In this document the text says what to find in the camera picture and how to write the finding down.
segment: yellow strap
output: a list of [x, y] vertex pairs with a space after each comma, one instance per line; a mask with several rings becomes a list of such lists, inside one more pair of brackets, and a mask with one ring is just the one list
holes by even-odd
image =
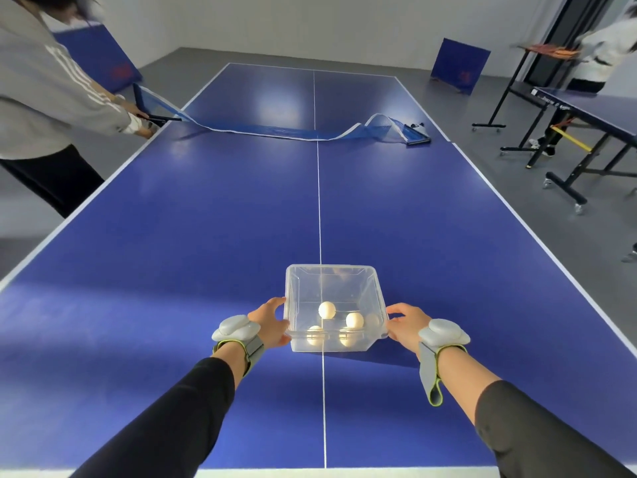
[[551, 129], [553, 129], [557, 134], [561, 134], [562, 136], [564, 136], [566, 139], [568, 139], [571, 143], [578, 145], [580, 148], [584, 149], [586, 152], [591, 152], [593, 150], [592, 147], [587, 146], [586, 144], [584, 144], [581, 141], [578, 141], [577, 139], [575, 139], [573, 136], [571, 136], [570, 134], [567, 134], [566, 132], [564, 132], [562, 129], [560, 129], [559, 127], [555, 127], [554, 125], [551, 126]]

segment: transparent plastic box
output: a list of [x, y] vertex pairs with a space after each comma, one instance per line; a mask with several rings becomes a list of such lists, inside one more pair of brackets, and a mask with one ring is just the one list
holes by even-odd
[[[285, 296], [283, 313], [290, 321], [287, 333], [295, 353], [367, 351], [387, 337], [385, 302], [371, 266], [290, 265]], [[319, 315], [323, 302], [336, 307], [332, 319]], [[350, 328], [347, 316], [355, 312], [362, 315], [362, 327]]]

